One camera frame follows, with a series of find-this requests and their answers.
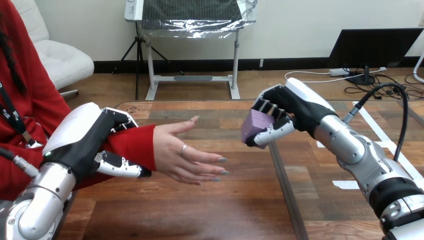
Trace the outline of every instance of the monitor stand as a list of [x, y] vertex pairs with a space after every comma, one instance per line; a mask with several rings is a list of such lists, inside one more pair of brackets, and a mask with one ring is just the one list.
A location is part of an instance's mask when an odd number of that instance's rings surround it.
[[346, 79], [346, 81], [348, 81], [349, 83], [352, 84], [356, 84], [356, 85], [371, 85], [374, 84], [376, 82], [376, 79], [370, 75], [370, 67], [369, 66], [365, 66], [363, 68], [363, 75], [361, 75], [362, 72], [351, 72], [349, 73], [349, 75], [345, 75], [344, 77], [350, 77], [348, 79]]

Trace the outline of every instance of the metal connector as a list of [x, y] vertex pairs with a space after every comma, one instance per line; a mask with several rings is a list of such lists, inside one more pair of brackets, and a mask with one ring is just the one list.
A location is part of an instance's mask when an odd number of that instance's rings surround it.
[[350, 112], [348, 114], [346, 114], [346, 116], [344, 116], [343, 118], [343, 122], [345, 124], [348, 124], [354, 117], [355, 115], [359, 112], [359, 109], [357, 107], [353, 107], [352, 110], [350, 110]]
[[22, 169], [31, 178], [35, 178], [40, 174], [40, 171], [34, 165], [27, 162], [25, 159], [23, 159], [20, 156], [16, 156], [13, 159], [13, 163], [16, 166], [18, 166], [20, 169]]

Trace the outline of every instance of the woman's hand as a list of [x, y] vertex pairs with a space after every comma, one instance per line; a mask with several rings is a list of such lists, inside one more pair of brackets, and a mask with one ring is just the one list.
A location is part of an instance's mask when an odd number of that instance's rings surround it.
[[187, 146], [175, 135], [192, 129], [199, 116], [189, 121], [159, 125], [153, 132], [154, 162], [158, 172], [184, 184], [200, 185], [201, 182], [219, 182], [217, 175], [228, 175], [223, 167], [210, 163], [223, 163], [227, 159], [218, 154], [198, 151]]

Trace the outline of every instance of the tripod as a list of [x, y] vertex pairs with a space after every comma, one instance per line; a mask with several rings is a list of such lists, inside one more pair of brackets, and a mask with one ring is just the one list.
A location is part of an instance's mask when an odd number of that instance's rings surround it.
[[[139, 99], [139, 65], [140, 62], [143, 62], [143, 51], [142, 51], [142, 43], [146, 43], [146, 40], [140, 36], [139, 33], [139, 25], [137, 22], [135, 22], [135, 31], [137, 33], [137, 36], [135, 37], [134, 41], [132, 42], [131, 46], [129, 46], [126, 53], [123, 55], [123, 57], [120, 60], [120, 64], [124, 62], [124, 59], [127, 57], [128, 53], [131, 51], [131, 49], [134, 47], [134, 45], [137, 43], [137, 62], [135, 64], [135, 100]], [[165, 60], [166, 64], [169, 64], [169, 60], [162, 55], [158, 50], [156, 50], [153, 46], [151, 49], [157, 53], [163, 60]]]

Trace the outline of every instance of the purple object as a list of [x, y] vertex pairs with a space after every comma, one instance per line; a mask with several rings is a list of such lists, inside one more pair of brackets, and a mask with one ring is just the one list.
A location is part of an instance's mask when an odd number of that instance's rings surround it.
[[[273, 122], [273, 116], [251, 109], [241, 126], [241, 141], [245, 144], [248, 137], [263, 132]], [[260, 149], [265, 149], [266, 147], [267, 144], [257, 146]]]

